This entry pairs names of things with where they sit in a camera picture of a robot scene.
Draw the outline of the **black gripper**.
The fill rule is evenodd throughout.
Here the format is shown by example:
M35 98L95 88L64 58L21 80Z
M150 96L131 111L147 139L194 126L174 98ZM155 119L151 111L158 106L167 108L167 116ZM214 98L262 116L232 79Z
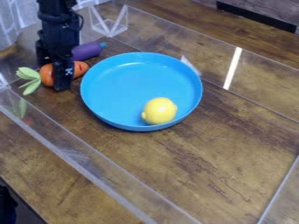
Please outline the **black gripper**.
M75 74L72 49L80 43L80 15L75 12L59 16L39 13L41 29L37 31L39 40L35 42L39 67L53 62L53 89L63 91L71 88Z

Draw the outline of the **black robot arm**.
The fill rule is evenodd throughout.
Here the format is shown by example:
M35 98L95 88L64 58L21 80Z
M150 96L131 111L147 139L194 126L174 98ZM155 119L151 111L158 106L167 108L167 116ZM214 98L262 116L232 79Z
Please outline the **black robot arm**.
M37 18L41 29L35 51L39 66L52 63L53 89L61 91L71 88L75 75L72 49L80 44L83 18L72 7L76 0L36 0L39 4Z

